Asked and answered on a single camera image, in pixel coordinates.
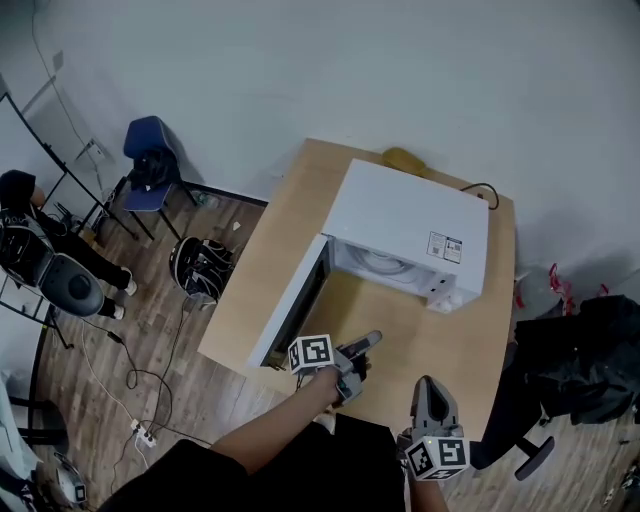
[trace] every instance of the sticker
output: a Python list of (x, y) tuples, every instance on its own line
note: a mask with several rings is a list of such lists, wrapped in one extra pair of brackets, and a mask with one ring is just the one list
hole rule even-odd
[(455, 238), (447, 237), (444, 248), (444, 259), (453, 263), (460, 263), (462, 260), (462, 242)]
[(429, 235), (429, 247), (427, 247), (427, 254), (435, 256), (436, 258), (444, 258), (444, 248), (446, 243), (446, 236), (432, 231)]

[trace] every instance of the microwave door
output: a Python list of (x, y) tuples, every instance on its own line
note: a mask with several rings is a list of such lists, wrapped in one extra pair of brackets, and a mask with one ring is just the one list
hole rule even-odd
[(251, 352), (249, 366), (283, 367), (287, 348), (298, 337), (329, 277), (331, 244), (331, 238), (315, 236)]

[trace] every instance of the person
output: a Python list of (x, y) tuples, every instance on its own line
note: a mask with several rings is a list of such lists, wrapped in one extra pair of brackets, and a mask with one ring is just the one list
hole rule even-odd
[[(314, 418), (338, 399), (325, 367), (280, 405), (211, 448), (178, 441), (99, 512), (140, 510), (404, 511), (391, 431), (344, 415), (335, 434)], [(413, 512), (447, 512), (437, 482), (410, 480)]]
[[(133, 295), (138, 286), (131, 270), (106, 260), (78, 235), (68, 232), (64, 224), (42, 212), (40, 208), (44, 206), (44, 202), (44, 192), (36, 185), (34, 175), (14, 169), (0, 176), (0, 208), (32, 217), (43, 229), (56, 252), (75, 259), (97, 279), (124, 290), (127, 295)], [(124, 313), (124, 307), (106, 297), (98, 312), (99, 315), (116, 320), (122, 320)]]

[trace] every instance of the floor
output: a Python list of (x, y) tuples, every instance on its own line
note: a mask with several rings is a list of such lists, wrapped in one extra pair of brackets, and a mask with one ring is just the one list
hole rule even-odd
[[(221, 240), (228, 247), (237, 248), (238, 252), (263, 211), (262, 207), (222, 197), (215, 208), (194, 209), (180, 193), (173, 194), (169, 204), (169, 217), (178, 231)], [(197, 353), (199, 340), (215, 306), (202, 310), (200, 302), (184, 301), (183, 292), (168, 273), (168, 254), (175, 238), (157, 215), (148, 214), (142, 218), (157, 235), (156, 241), (141, 237), (140, 242), (134, 242), (112, 221), (105, 227), (104, 255), (111, 261), (129, 266), (140, 288), (134, 297), (126, 297), (124, 292), (116, 293), (113, 289), (107, 291), (108, 296), (127, 307), (123, 321), (98, 317), (92, 321), (119, 334), (139, 368), (162, 373), (184, 311), (183, 328), (167, 374), (167, 382), (173, 390), (169, 427), (212, 443), (267, 411), (283, 397)], [(234, 231), (235, 222), (240, 227)], [(127, 224), (135, 228), (130, 219)], [(126, 443), (131, 435), (126, 413), (109, 399), (89, 372), (82, 348), (82, 322), (63, 315), (60, 324), (67, 341), (73, 342), (75, 349), (64, 350), (52, 333), (48, 333), (40, 365), (38, 396), (53, 400), (65, 416), (71, 439), (69, 458), (85, 478), (89, 502), (95, 508), (111, 494), (112, 485), (117, 489), (142, 473), (144, 463), (133, 442)], [(84, 334), (89, 360), (110, 392), (135, 418), (152, 418), (158, 399), (158, 380), (140, 375), (138, 386), (134, 390), (127, 389), (125, 378), (130, 366), (123, 348), (93, 327), (85, 326)], [(168, 397), (163, 393), (159, 409), (162, 421), (166, 420), (167, 414)], [(514, 471), (524, 462), (523, 454), (517, 449), (487, 470), (470, 469), (447, 482), (444, 489), (450, 509), (483, 512), (601, 510), (608, 488), (619, 483), (639, 452), (640, 428), (632, 425), (629, 417), (606, 425), (579, 427), (560, 418), (544, 429), (536, 427), (528, 437), (539, 443), (550, 435), (556, 440), (554, 452), (525, 482), (518, 482), (513, 477)], [(179, 438), (164, 430), (158, 435), (155, 448), (141, 450), (151, 464)], [(620, 440), (630, 442), (621, 446)], [(51, 478), (51, 449), (38, 447), (37, 453), (45, 461), (43, 478)], [(114, 475), (113, 466), (121, 457)]]

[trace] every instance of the hand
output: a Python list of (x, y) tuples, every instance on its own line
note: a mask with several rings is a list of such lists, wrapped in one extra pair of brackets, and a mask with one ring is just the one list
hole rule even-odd
[(327, 406), (338, 401), (336, 385), (339, 377), (340, 372), (335, 366), (325, 366), (309, 382), (309, 386), (316, 390), (323, 401), (326, 401)]

